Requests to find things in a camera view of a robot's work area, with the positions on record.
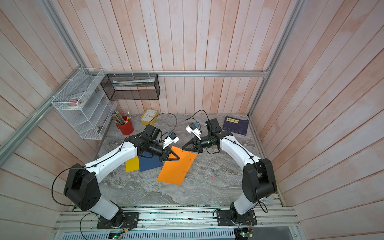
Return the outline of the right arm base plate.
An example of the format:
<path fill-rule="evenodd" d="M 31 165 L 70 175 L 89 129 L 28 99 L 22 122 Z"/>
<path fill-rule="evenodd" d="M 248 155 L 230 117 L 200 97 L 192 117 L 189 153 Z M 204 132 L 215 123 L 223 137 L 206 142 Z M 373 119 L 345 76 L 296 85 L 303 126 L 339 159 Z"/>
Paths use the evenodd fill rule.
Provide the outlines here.
<path fill-rule="evenodd" d="M 257 219 L 253 210 L 248 211 L 243 215 L 237 214 L 234 210 L 216 209 L 213 212 L 213 218 L 217 220 L 219 226 L 256 226 Z"/>

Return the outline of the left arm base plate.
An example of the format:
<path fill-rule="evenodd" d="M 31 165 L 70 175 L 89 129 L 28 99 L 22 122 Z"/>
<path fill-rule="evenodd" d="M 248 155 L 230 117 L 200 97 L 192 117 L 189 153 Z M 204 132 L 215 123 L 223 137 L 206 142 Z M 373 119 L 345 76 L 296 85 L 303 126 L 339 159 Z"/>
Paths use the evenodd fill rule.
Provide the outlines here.
<path fill-rule="evenodd" d="M 119 211 L 111 220 L 99 217 L 97 229 L 135 229 L 138 225 L 140 213 Z"/>

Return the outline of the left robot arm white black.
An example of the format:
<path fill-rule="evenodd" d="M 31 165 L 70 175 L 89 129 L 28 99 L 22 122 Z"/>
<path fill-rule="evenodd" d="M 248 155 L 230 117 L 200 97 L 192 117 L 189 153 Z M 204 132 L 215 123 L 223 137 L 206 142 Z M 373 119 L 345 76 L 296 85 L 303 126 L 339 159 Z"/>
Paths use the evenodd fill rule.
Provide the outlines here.
<path fill-rule="evenodd" d="M 131 135 L 115 150 L 84 166 L 73 165 L 69 169 L 64 195 L 83 211 L 93 212 L 102 220 L 109 222 L 113 228 L 124 221 L 121 207 L 104 197 L 99 183 L 112 171 L 142 153 L 159 157 L 159 161 L 178 161 L 180 157 L 169 147 L 179 141 L 174 132 L 170 132 L 162 144 L 156 139 L 160 129 L 147 125 L 139 134 Z"/>

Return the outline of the orange paper document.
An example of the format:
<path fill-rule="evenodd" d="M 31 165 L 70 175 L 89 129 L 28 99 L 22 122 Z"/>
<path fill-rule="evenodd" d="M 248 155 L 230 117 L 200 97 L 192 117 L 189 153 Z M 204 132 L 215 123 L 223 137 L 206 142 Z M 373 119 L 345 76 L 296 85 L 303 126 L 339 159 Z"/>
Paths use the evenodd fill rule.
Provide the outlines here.
<path fill-rule="evenodd" d="M 178 161 L 165 162 L 157 181 L 181 185 L 198 154 L 184 151 L 177 147 L 172 147 L 172 150 L 180 159 Z"/>

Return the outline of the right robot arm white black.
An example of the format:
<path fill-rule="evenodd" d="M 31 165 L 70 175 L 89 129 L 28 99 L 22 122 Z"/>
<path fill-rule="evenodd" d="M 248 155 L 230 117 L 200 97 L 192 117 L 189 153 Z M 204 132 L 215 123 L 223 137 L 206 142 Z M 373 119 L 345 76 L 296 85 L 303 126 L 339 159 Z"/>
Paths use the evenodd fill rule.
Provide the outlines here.
<path fill-rule="evenodd" d="M 200 154 L 203 149 L 216 145 L 219 151 L 224 151 L 232 157 L 243 170 L 243 193 L 231 203 L 228 211 L 223 211 L 223 216 L 233 221 L 246 217 L 256 205 L 262 204 L 261 199 L 277 191 L 272 162 L 252 154 L 230 131 L 222 130 L 217 119 L 206 121 L 206 127 L 208 134 L 201 136 L 199 124 L 189 124 L 186 130 L 194 137 L 182 149 Z"/>

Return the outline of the blue paper document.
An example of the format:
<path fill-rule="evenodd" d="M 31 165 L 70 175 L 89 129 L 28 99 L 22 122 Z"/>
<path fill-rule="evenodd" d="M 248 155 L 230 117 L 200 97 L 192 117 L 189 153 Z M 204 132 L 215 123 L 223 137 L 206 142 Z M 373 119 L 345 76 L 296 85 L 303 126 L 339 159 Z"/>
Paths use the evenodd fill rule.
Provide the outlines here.
<path fill-rule="evenodd" d="M 162 168 L 163 165 L 163 162 L 159 160 L 158 156 L 155 156 L 149 152 L 143 152 L 139 155 L 140 172 Z"/>

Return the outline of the yellow paper document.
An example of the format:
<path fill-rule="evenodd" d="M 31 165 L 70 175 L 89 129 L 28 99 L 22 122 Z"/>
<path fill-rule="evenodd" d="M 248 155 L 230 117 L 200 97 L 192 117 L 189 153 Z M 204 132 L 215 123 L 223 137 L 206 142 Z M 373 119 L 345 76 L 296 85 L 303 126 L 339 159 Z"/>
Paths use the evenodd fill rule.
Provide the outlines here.
<path fill-rule="evenodd" d="M 140 163 L 139 163 L 139 157 L 136 156 L 135 158 L 132 158 L 126 162 L 126 173 L 139 171 L 140 170 Z"/>

